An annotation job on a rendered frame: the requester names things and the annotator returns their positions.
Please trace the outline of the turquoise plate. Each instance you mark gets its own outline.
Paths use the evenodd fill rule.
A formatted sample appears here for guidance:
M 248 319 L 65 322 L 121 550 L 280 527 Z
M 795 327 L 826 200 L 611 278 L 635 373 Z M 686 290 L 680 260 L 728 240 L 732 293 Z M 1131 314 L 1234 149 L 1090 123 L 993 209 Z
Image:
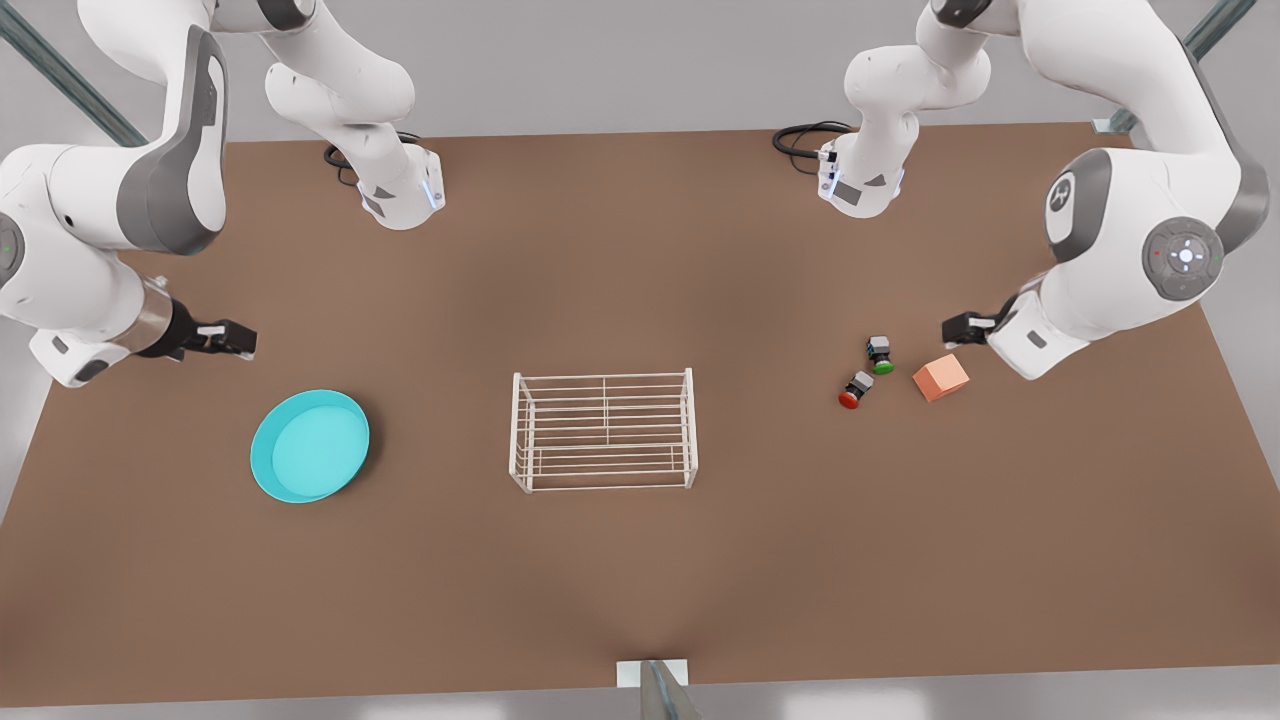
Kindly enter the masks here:
M 367 460 L 366 413 L 348 395 L 308 389 L 278 404 L 259 424 L 250 469 L 259 488 L 284 503 L 311 503 L 346 488 Z

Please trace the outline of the orange cube block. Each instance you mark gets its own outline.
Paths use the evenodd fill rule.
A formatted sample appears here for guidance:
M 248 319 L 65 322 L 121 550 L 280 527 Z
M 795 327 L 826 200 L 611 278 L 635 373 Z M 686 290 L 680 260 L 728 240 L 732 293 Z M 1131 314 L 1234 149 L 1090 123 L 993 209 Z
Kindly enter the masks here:
M 954 354 L 927 363 L 911 378 L 924 400 L 931 404 L 970 382 L 970 377 Z

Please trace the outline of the silver frame post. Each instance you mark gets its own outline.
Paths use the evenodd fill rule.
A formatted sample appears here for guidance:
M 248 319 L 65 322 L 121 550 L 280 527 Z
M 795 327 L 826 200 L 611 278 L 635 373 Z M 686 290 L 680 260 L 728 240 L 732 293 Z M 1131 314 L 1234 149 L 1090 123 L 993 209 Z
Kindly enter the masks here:
M 1212 6 L 1181 38 L 1181 46 L 1193 69 L 1204 56 L 1245 18 L 1260 0 L 1213 0 Z M 1096 135 L 1130 135 L 1142 118 L 1129 108 L 1120 108 L 1110 117 L 1091 120 Z
M 686 659 L 623 660 L 614 667 L 618 688 L 639 689 L 640 720 L 704 720 L 687 692 Z
M 8 0 L 0 0 L 0 38 L 114 143 L 140 147 L 148 142 Z

